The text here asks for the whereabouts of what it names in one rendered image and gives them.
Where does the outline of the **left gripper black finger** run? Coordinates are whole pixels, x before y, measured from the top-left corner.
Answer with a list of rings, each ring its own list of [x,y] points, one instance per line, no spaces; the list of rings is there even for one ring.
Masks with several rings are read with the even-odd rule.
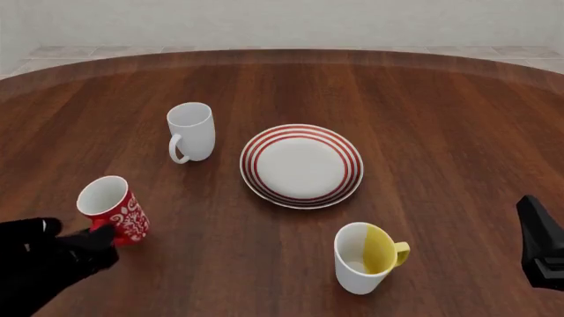
[[[63,229],[57,218],[26,218],[0,223],[0,253],[24,255],[40,250]]]
[[[119,261],[115,243],[115,228],[103,225],[56,238],[56,243],[70,257],[71,271],[87,278],[110,269]]]

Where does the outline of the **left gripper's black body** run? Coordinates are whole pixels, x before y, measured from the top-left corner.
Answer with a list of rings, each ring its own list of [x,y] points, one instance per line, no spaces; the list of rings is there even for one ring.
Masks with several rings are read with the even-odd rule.
[[[7,247],[0,253],[0,317],[31,317],[85,276],[69,250]]]

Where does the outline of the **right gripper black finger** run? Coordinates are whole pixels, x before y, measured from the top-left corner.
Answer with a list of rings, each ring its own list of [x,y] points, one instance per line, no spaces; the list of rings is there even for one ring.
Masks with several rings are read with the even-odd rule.
[[[534,195],[516,203],[522,237],[522,263],[536,258],[564,258],[564,228],[552,218]]]

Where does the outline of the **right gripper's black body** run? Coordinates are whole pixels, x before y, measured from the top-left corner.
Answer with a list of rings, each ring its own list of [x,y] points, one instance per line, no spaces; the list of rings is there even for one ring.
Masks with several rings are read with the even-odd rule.
[[[564,291],[564,258],[531,258],[522,261],[531,287]]]

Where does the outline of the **red mug with white pattern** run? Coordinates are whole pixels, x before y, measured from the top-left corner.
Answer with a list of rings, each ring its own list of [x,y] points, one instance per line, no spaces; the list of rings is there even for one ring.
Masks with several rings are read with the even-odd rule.
[[[78,211],[92,221],[93,232],[104,225],[115,228],[115,245],[134,245],[143,240],[150,222],[128,182],[120,176],[104,176],[88,184],[77,199]]]

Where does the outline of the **tall white mug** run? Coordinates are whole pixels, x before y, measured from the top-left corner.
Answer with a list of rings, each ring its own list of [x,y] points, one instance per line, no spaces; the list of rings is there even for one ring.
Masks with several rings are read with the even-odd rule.
[[[167,113],[171,133],[168,145],[170,158],[176,164],[206,160],[215,146],[212,110],[201,102],[186,102]]]

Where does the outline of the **white mug with yellow inside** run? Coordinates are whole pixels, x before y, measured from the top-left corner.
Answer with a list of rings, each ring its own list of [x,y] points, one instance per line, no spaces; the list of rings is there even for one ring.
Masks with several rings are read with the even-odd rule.
[[[334,239],[336,278],[345,290],[367,295],[390,272],[407,260],[407,242],[395,242],[373,224],[355,222],[343,226]]]

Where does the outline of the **white plate with red rings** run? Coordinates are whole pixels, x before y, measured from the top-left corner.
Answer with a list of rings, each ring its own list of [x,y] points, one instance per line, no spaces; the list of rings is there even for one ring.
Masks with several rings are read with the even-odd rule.
[[[348,139],[303,123],[253,136],[241,150],[239,167],[243,181],[259,197],[297,210],[343,202],[364,176],[362,157]]]

